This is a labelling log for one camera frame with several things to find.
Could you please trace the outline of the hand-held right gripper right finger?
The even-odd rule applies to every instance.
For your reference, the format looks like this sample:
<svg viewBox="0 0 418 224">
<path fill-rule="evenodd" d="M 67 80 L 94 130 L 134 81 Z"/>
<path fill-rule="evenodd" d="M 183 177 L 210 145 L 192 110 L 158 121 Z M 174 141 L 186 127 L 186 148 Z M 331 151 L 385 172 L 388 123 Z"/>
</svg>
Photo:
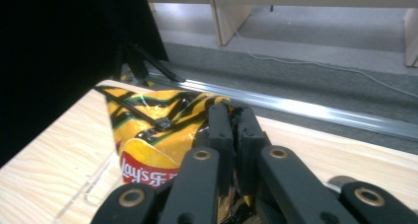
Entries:
<svg viewBox="0 0 418 224">
<path fill-rule="evenodd" d="M 269 143 L 250 108 L 237 118 L 236 176 L 261 224 L 357 224 L 292 150 Z"/>
</svg>

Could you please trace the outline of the yellow floor tape mark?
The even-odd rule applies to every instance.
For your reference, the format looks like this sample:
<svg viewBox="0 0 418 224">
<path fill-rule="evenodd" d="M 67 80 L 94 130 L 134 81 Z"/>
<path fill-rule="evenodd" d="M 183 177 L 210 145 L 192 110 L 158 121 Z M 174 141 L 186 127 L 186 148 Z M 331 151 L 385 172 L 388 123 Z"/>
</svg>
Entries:
<svg viewBox="0 0 418 224">
<path fill-rule="evenodd" d="M 131 71 L 124 72 L 120 77 L 120 81 L 126 84 L 147 88 L 152 88 L 154 86 L 154 83 L 151 81 L 136 78 Z"/>
</svg>

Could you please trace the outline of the black curtain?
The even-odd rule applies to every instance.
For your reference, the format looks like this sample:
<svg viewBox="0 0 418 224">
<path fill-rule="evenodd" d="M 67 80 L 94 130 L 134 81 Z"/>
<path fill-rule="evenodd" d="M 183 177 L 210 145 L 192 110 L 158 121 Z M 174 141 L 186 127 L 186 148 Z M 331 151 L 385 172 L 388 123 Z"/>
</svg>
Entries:
<svg viewBox="0 0 418 224">
<path fill-rule="evenodd" d="M 0 0 L 0 167 L 113 76 L 118 49 L 167 59 L 148 0 Z"/>
</svg>

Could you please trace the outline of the aluminium floor rail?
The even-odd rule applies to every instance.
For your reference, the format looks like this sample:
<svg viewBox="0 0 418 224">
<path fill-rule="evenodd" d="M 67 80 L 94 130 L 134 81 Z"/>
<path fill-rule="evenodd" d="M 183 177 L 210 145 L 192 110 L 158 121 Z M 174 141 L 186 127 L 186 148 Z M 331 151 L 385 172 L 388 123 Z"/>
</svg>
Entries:
<svg viewBox="0 0 418 224">
<path fill-rule="evenodd" d="M 183 82 L 171 81 L 157 73 L 150 73 L 147 79 L 160 85 L 223 95 L 253 106 L 418 141 L 418 124 L 411 122 L 361 112 L 349 112 L 189 79 Z"/>
</svg>

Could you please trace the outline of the black tripod stand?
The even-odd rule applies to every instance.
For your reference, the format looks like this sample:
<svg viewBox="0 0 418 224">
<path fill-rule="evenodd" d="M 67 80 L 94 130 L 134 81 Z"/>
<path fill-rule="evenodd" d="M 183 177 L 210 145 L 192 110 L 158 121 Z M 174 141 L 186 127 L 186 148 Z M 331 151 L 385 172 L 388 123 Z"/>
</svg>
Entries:
<svg viewBox="0 0 418 224">
<path fill-rule="evenodd" d="M 114 58 L 113 78 L 116 80 L 121 79 L 122 66 L 126 64 L 136 79 L 145 80 L 150 75 L 146 63 L 154 66 L 170 81 L 184 82 L 184 79 L 174 74 L 144 48 L 131 42 L 122 43 L 117 47 Z"/>
</svg>

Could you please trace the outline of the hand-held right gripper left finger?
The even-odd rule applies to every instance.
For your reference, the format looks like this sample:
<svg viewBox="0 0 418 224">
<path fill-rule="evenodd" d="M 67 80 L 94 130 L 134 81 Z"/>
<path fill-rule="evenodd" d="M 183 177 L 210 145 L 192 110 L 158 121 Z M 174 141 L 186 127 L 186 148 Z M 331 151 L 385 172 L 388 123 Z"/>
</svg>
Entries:
<svg viewBox="0 0 418 224">
<path fill-rule="evenodd" d="M 208 138 L 197 142 L 181 163 L 159 224 L 216 224 L 218 197 L 228 192 L 234 135 L 228 109 L 209 109 Z"/>
</svg>

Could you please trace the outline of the clear plastic bin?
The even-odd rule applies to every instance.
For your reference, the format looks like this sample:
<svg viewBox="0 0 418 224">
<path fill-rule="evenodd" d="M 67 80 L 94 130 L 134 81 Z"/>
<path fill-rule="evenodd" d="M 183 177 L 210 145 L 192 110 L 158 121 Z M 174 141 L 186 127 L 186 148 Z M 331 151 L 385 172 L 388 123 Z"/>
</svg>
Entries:
<svg viewBox="0 0 418 224">
<path fill-rule="evenodd" d="M 119 157 L 112 152 L 61 208 L 53 224 L 90 224 L 107 197 L 122 184 Z"/>
</svg>

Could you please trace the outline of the yellow striped chips bag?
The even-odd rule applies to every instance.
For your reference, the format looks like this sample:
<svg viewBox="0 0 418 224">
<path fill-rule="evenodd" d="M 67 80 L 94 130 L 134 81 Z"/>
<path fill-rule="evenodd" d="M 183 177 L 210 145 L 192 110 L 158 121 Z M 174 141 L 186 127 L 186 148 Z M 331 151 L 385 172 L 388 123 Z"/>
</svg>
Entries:
<svg viewBox="0 0 418 224">
<path fill-rule="evenodd" d="M 182 90 L 139 94 L 101 85 L 123 180 L 153 188 L 178 174 L 185 153 L 208 143 L 210 108 L 236 120 L 241 110 L 228 97 Z"/>
</svg>

